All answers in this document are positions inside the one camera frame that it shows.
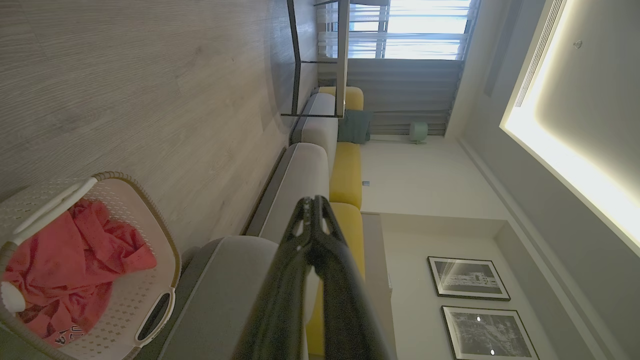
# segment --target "pillow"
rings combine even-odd
[[[369,140],[369,124],[373,112],[362,110],[345,110],[344,118],[338,121],[338,141],[365,143]]]

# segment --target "red cloth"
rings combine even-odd
[[[100,201],[78,201],[16,250],[4,280],[27,302],[19,318],[52,346],[89,332],[109,304],[111,282],[156,266],[133,226]]]

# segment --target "framed picture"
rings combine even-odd
[[[427,258],[438,296],[509,301],[492,261]]]
[[[518,311],[443,306],[456,360],[539,360]]]

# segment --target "laundry basket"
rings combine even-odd
[[[15,249],[80,198],[102,201],[111,218],[138,229],[156,257],[153,269],[113,283],[109,306],[87,334],[52,348],[0,302],[0,321],[14,334],[53,359],[132,359],[169,320],[180,274],[180,257],[145,192],[129,176],[103,172],[88,179],[48,181],[30,186],[0,204],[0,279]]]

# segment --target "yellow sofa seat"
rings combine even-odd
[[[347,241],[351,255],[362,279],[364,280],[364,234],[362,230],[362,215],[360,210],[350,204],[332,202],[331,209],[338,220],[340,230]],[[324,356],[324,313],[323,313],[323,283],[318,284],[316,304],[307,323],[307,348],[309,354]]]
[[[335,86],[321,86],[318,88],[318,92],[335,96]],[[349,110],[364,109],[364,94],[360,88],[347,86],[344,94],[344,107]]]
[[[362,165],[360,145],[339,142],[335,149],[335,160],[329,182],[329,201],[343,202],[362,207]]]

